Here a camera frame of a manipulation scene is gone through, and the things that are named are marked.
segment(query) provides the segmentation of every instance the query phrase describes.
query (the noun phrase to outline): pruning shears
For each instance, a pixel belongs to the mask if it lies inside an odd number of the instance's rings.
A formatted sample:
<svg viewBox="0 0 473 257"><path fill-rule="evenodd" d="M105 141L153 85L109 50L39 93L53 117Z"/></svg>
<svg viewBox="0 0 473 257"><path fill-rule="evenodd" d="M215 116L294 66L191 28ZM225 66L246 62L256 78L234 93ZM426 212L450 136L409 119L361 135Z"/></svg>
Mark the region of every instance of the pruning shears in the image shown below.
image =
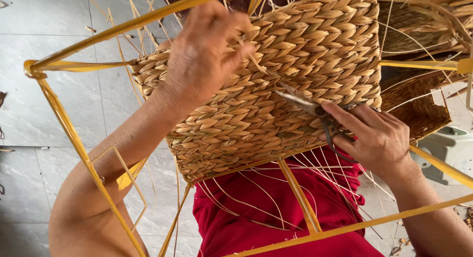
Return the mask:
<svg viewBox="0 0 473 257"><path fill-rule="evenodd" d="M301 109L304 109L309 114L315 115L316 117L318 117L320 119L320 122L323 125L323 130L325 131L325 136L327 137L327 143L330 146L330 148L335 152L335 154L338 155L340 158L348 161L348 162L358 163L358 161L356 161L354 159L351 159L351 158L348 158L345 155L341 154L334 147L334 143L332 141L334 136L340 135L343 138L345 138L345 139L347 139L351 142L354 142L355 139L353 139L353 138L349 137L348 135L346 135L346 133L349 133L350 131L348 131L348 130L345 130L345 131L339 130L337 128L338 123L336 122L336 120L330 114L328 114L322 108L321 105L313 102L311 100L311 98L305 96L303 93L301 93L300 91L296 90L295 88L293 88L293 87L291 87L287 84L281 83L281 86L284 87L284 89L287 92L275 91L276 93L278 93L281 97L284 97L290 103L298 106ZM359 104L359 103L347 104L347 105L344 105L342 108L345 109L345 110L348 110L348 109L351 109L356 104Z"/></svg>

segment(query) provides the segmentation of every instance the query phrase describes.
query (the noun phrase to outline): woven basket side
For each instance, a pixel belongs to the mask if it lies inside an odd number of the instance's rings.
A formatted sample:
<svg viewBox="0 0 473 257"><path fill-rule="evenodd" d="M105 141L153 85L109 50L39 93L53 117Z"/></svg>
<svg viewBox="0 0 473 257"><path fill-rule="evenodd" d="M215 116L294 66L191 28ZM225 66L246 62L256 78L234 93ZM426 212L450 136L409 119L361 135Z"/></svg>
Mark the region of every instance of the woven basket side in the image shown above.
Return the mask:
<svg viewBox="0 0 473 257"><path fill-rule="evenodd" d="M381 105L377 0L301 0L260 17L243 36L254 57L166 136L191 180L324 144L319 119L275 90L284 82L315 102ZM238 42L228 45L231 53ZM166 80L169 49L131 61L145 95Z"/></svg>
<svg viewBox="0 0 473 257"><path fill-rule="evenodd" d="M394 2L391 10L389 25L397 30L403 31L416 39L423 47L429 49L429 52L441 53L446 51L470 52L467 43L471 39L467 34L472 32L473 28L473 0L424 0L437 4L445 8L450 17L455 17L462 23L458 26L452 23L444 13L436 11L434 8L426 5L416 5L408 2ZM387 16L390 8L389 1L380 2L381 23L387 23ZM380 29L380 37L383 38L385 27ZM387 52L406 52L420 49L421 47L401 33L392 29L388 30L383 51ZM423 50L417 50L411 53L423 54ZM398 55L399 53L382 53L382 56Z"/></svg>
<svg viewBox="0 0 473 257"><path fill-rule="evenodd" d="M440 74L441 72L414 77L424 72L423 70L410 72L405 70L399 76L391 79L390 81L393 83L412 78L408 82L403 82L386 92L382 92L383 104L381 109L389 110L408 100L428 94L433 87L441 85L444 80L441 78L443 76L443 74ZM451 122L447 108L435 105L432 96L416 98L389 113L409 126L411 142L421 140Z"/></svg>

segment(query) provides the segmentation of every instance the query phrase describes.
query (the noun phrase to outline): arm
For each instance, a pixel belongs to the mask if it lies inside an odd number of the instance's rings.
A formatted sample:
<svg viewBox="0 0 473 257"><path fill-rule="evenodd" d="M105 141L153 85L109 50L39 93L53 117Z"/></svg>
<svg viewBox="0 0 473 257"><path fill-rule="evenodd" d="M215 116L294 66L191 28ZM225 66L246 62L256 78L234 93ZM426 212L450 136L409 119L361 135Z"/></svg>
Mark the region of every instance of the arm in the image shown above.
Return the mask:
<svg viewBox="0 0 473 257"><path fill-rule="evenodd" d="M337 136L334 143L387 183L399 212L441 202L409 155L407 125L367 105L350 112L328 102L322 106L358 137L352 143ZM417 256L473 256L473 232L449 208L408 217L403 223Z"/></svg>
<svg viewBox="0 0 473 257"><path fill-rule="evenodd" d="M173 41L167 79L144 105L90 153L90 159L116 146L128 167L156 149L164 136L217 91L252 50L245 45L223 55L227 42L250 28L248 16L229 14L217 1L194 8ZM113 153L94 164L119 212L132 226L123 203L131 186L118 191L124 169ZM141 248L143 242L135 231ZM52 256L137 256L137 251L92 181L82 162L70 172L52 208L49 225Z"/></svg>

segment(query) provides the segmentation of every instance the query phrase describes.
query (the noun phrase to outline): red clothing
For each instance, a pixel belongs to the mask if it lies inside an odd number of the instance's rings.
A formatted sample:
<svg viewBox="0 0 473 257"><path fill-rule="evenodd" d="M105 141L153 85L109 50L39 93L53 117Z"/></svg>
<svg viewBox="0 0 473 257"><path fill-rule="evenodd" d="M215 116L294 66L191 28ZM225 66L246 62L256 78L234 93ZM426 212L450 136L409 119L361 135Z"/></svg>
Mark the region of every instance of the red clothing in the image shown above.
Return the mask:
<svg viewBox="0 0 473 257"><path fill-rule="evenodd" d="M313 153L320 161L320 165L311 152L287 158L286 162L291 168L295 168L301 163L308 167L327 166L327 163L330 166L339 166L338 160L330 148L315 149ZM363 173L361 166L350 167L353 164L342 159L340 159L340 164L347 166L347 168L343 168L343 171L340 168L331 168L334 175L326 169L328 177L331 180L335 179L339 185L356 193L356 189L360 185L356 178ZM193 214L199 224L199 233L203 238L198 256L220 257L309 235L302 209L289 184L274 179L285 180L278 164L267 163L257 166L257 168L278 169L260 170L258 171L260 174L254 171L236 172L196 184ZM354 195L344 189L341 189L342 195L333 183L310 169L292 169L292 173L299 185L303 187L305 196L316 213L323 231L362 221L361 215L358 213L358 205L365 203L362 196L355 196L354 200ZM345 179L343 173L350 177ZM284 223L284 229L287 230L278 230L250 221L282 228L281 220L233 200L216 183L232 198L255 206L276 217L281 218L282 216L283 220L293 225ZM274 202L255 183L266 191L274 199ZM238 215L228 213L221 207ZM364 232L364 230L353 231L319 241L266 252L258 256L383 256L364 239Z"/></svg>

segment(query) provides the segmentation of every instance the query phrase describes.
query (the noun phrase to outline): braided water hyacinth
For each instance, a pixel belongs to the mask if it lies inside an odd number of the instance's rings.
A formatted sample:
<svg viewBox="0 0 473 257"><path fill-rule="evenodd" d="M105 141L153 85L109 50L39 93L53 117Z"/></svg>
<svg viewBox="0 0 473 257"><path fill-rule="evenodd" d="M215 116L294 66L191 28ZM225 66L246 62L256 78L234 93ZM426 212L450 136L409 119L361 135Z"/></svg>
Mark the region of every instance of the braided water hyacinth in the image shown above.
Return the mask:
<svg viewBox="0 0 473 257"><path fill-rule="evenodd" d="M251 18L243 36L259 66L242 69L166 136L186 179L321 146L322 124L274 90L284 82L316 102L380 107L377 0L300 0ZM240 46L230 43L229 51ZM145 96L166 80L167 49L131 61Z"/></svg>
<svg viewBox="0 0 473 257"><path fill-rule="evenodd" d="M452 82L466 81L467 78L456 72L446 73ZM449 84L441 71L399 69L398 76L381 83L381 109L387 111L396 107L389 113L409 126L411 143L418 141L452 121L447 108L436 105L431 95L420 97ZM402 104L413 98L412 102Z"/></svg>
<svg viewBox="0 0 473 257"><path fill-rule="evenodd" d="M379 21L387 23L391 1L380 2ZM389 26L405 32L432 54L447 51L470 52L473 32L473 0L407 0L396 1L391 8ZM386 27L382 26L383 38ZM427 56L411 38L389 29L382 56L412 53Z"/></svg>

